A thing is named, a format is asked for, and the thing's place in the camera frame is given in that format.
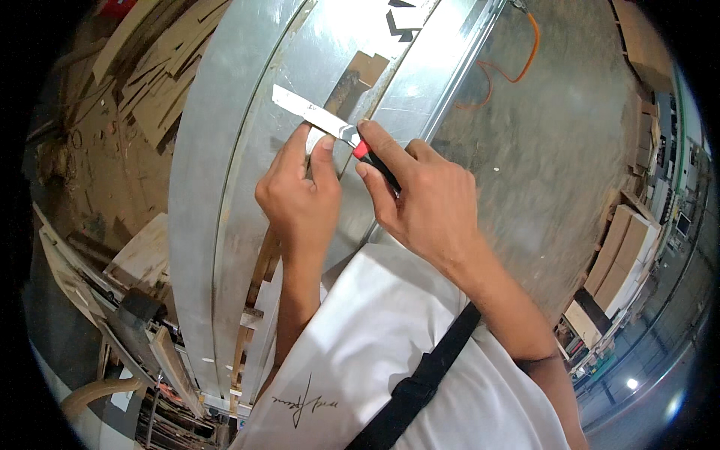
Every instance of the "left hand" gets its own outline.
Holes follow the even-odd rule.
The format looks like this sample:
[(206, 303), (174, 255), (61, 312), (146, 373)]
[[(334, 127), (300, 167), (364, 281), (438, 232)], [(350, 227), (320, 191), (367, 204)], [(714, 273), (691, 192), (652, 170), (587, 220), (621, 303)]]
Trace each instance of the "left hand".
[(322, 264), (340, 214), (341, 188), (333, 165), (331, 136), (320, 139), (310, 156), (312, 180), (305, 178), (305, 141), (301, 124), (275, 156), (255, 188), (255, 199), (280, 239), (284, 264)]

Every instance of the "black knife handle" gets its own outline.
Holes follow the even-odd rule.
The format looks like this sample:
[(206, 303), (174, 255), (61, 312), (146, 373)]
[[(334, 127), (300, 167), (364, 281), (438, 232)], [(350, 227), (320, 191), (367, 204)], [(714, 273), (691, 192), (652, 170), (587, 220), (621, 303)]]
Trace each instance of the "black knife handle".
[(380, 158), (377, 157), (377, 155), (371, 151), (367, 152), (362, 158), (360, 158), (360, 161), (364, 163), (368, 163), (369, 165), (377, 168), (377, 170), (380, 171), (387, 180), (388, 183), (390, 183), (390, 186), (395, 190), (395, 193), (399, 196), (400, 191), (402, 188), (400, 187), (400, 183), (397, 182), (397, 179), (395, 178), (395, 175), (392, 174), (390, 169), (387, 168), (385, 163), (382, 162)]

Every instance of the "shoulder strap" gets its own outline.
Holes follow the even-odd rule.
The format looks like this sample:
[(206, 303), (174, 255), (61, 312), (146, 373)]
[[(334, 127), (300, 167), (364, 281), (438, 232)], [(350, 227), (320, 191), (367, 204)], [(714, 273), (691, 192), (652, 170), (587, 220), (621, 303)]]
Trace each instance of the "shoulder strap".
[(346, 447), (348, 450), (389, 449), (437, 392), (440, 381), (465, 347), (480, 321), (470, 302), (450, 325), (431, 353), (424, 353), (411, 377), (397, 383), (390, 401)]

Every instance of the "finger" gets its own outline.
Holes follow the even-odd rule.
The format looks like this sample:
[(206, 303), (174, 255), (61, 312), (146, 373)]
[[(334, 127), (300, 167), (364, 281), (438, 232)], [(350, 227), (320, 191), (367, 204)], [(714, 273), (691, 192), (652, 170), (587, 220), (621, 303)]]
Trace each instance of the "finger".
[(421, 139), (411, 140), (408, 146), (405, 147), (405, 151), (421, 163), (427, 163), (430, 161), (437, 161), (438, 159), (443, 159), (443, 157), (440, 156), (440, 154), (436, 152), (434, 148), (429, 146), (427, 142)]
[(310, 126), (304, 122), (292, 132), (282, 150), (280, 150), (277, 171), (292, 171), (292, 173), (295, 173), (298, 167), (305, 167), (305, 141), (309, 132)]
[(312, 180), (320, 189), (338, 184), (338, 176), (335, 174), (335, 165), (333, 164), (334, 143), (335, 140), (332, 136), (325, 136), (315, 144), (310, 155)]
[(367, 163), (357, 163), (355, 170), (370, 193), (375, 209), (375, 220), (392, 234), (392, 231), (398, 229), (397, 206), (395, 206), (395, 195), (387, 189), (385, 177), (379, 170)]
[(387, 131), (372, 120), (358, 122), (358, 131), (372, 151), (390, 169), (400, 184), (408, 179), (409, 170), (418, 162), (400, 147)]

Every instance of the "right hand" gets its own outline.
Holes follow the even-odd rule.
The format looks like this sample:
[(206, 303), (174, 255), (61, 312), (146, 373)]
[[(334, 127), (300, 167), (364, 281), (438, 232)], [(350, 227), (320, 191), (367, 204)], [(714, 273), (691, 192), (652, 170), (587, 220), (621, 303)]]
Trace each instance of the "right hand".
[(370, 120), (360, 122), (358, 131), (402, 187), (396, 199), (380, 171), (366, 163), (356, 165), (377, 222), (408, 250), (454, 278), (455, 269), (485, 248), (477, 229), (475, 177), (425, 141), (413, 139), (403, 150)]

